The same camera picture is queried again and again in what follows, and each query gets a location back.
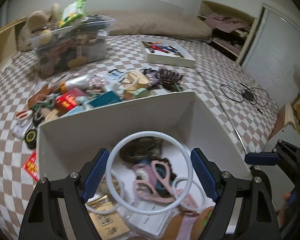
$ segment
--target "red package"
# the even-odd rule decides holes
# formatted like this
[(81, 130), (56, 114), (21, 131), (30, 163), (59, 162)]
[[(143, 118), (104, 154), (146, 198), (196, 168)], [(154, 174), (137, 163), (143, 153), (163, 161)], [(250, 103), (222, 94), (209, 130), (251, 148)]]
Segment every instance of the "red package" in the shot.
[(37, 150), (35, 149), (30, 158), (26, 161), (25, 165), (23, 165), (23, 169), (29, 173), (29, 175), (35, 180), (39, 180), (38, 175), (38, 160), (37, 160)]
[(55, 102), (55, 108), (61, 109), (66, 113), (77, 106), (76, 98), (85, 94), (78, 88), (71, 89), (64, 95), (59, 96)]

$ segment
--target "white cardboard box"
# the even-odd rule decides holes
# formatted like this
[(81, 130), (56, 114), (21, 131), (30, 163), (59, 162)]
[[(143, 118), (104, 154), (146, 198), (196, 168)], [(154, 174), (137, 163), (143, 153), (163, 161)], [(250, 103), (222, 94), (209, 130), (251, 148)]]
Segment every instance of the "white cardboard box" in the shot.
[[(162, 42), (164, 44), (170, 45), (177, 49), (184, 58), (180, 57), (174, 57), (170, 54), (166, 54), (160, 51), (155, 51), (155, 53), (149, 53), (147, 52), (147, 49), (145, 48), (143, 41), (149, 41), (149, 42)], [(145, 61), (147, 63), (156, 63), (156, 64), (165, 64), (165, 65), (173, 65), (173, 66), (181, 66), (181, 67), (189, 67), (189, 68), (195, 68), (195, 59), (178, 43), (175, 41), (169, 41), (169, 40), (161, 40), (161, 39), (155, 39), (155, 38), (140, 38), (140, 47), (143, 53), (143, 56), (145, 58)]]
[[(252, 178), (249, 167), (240, 157), (240, 150), (193, 91), (130, 100), (41, 124), (37, 148), (39, 176), (49, 180), (63, 179), (91, 161), (100, 148), (106, 148), (110, 152), (124, 137), (144, 130), (160, 131), (174, 137), (189, 154), (193, 148), (199, 147), (221, 171), (229, 171), (237, 178)], [(186, 161), (177, 148), (164, 142), (162, 156), (170, 160), (174, 173), (187, 176)], [(124, 182), (125, 201), (131, 203), (134, 198), (134, 172), (124, 165), (119, 155), (112, 168)], [(194, 180), (199, 182), (195, 172)], [(192, 186), (190, 193), (199, 206), (214, 205), (210, 198), (201, 196), (196, 186)], [(71, 225), (66, 208), (64, 202), (59, 203), (69, 234)], [(236, 215), (233, 215), (230, 226), (236, 224), (239, 210), (240, 204), (237, 212), (233, 213)], [(122, 215), (125, 209), (120, 207), (118, 211)]]

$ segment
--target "metal screw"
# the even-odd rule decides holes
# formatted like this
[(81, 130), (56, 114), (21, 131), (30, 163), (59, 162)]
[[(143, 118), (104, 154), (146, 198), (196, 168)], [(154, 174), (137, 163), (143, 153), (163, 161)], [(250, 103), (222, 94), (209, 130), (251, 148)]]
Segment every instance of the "metal screw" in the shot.
[(260, 177), (254, 177), (254, 181), (256, 183), (261, 183), (262, 182), (262, 179)]
[(42, 178), (39, 179), (39, 183), (40, 183), (40, 184), (43, 184), (43, 183), (45, 183), (46, 181), (47, 181), (47, 178), (46, 178), (46, 177), (42, 177)]
[(224, 177), (225, 179), (230, 177), (230, 173), (227, 171), (224, 171), (223, 173), (221, 173), (222, 177)]
[(73, 172), (70, 173), (70, 178), (75, 179), (77, 177), (79, 177), (79, 172), (73, 171)]

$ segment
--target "pink clothes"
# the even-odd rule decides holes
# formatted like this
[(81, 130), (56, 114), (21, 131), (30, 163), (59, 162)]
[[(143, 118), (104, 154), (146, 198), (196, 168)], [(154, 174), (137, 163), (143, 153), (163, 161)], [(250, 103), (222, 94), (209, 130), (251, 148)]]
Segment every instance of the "pink clothes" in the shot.
[(217, 13), (213, 13), (210, 16), (208, 16), (207, 19), (205, 20), (205, 23), (212, 30), (217, 28), (226, 33), (230, 33), (241, 28), (249, 28), (249, 25), (243, 23), (238, 19), (223, 16), (223, 15), (218, 15)]

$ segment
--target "blue gripper pad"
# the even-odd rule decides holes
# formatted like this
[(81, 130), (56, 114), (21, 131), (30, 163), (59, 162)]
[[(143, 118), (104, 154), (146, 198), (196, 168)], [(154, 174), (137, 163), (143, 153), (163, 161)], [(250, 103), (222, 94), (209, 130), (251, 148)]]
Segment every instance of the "blue gripper pad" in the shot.
[(205, 165), (202, 158), (199, 156), (196, 149), (193, 149), (191, 151), (190, 158), (191, 158), (194, 171), (198, 176), (198, 179), (204, 189), (204, 192), (206, 193), (207, 197), (211, 198), (216, 203), (220, 198), (217, 192), (216, 180), (214, 179), (213, 175)]
[(248, 153), (244, 157), (244, 162), (251, 165), (275, 166), (280, 161), (276, 153), (260, 152)]
[(92, 168), (87, 179), (84, 183), (84, 191), (82, 194), (82, 199), (87, 202), (89, 198), (92, 198), (96, 193), (96, 190), (100, 184), (103, 174), (106, 171), (106, 164), (109, 158), (109, 152), (104, 150), (100, 158)]

